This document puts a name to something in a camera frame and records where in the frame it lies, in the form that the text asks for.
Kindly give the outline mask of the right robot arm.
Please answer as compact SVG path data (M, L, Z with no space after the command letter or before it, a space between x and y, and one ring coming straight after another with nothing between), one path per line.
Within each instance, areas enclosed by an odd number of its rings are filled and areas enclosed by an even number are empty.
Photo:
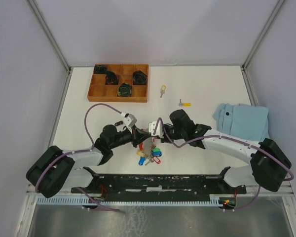
M216 181L217 189L222 193L254 184L277 192L284 181L294 177L290 171L291 162L271 139L249 141L223 134L210 126L194 123L182 109L172 112L169 118L171 124L164 124L159 118L152 131L163 143L173 144L183 139L184 145L221 152L245 163L242 167L223 170L222 178Z

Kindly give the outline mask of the yellow key tag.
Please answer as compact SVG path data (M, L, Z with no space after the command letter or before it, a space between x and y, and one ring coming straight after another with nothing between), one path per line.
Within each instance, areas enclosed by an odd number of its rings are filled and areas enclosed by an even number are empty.
M137 154L138 156L140 156L140 157L145 157L145 156L146 156L145 153L144 153L143 151L141 151L141 150L138 150L138 151L136 152L136 154Z

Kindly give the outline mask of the blue key tag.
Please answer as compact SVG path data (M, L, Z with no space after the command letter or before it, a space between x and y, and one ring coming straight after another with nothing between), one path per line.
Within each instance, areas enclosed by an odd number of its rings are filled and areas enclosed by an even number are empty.
M142 166L144 165L144 162L145 162L146 158L145 157L140 157L140 160L139 160L139 166Z

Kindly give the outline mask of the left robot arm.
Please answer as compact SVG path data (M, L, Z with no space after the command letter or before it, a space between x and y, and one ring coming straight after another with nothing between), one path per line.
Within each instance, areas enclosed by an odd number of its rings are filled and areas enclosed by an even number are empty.
M106 125L92 149L63 151L57 146L49 147L26 173L26 179L35 186L35 192L46 198L61 189L81 187L93 193L99 188L99 180L90 166L107 163L113 149L125 144L137 147L151 134L136 126L118 131L114 125Z

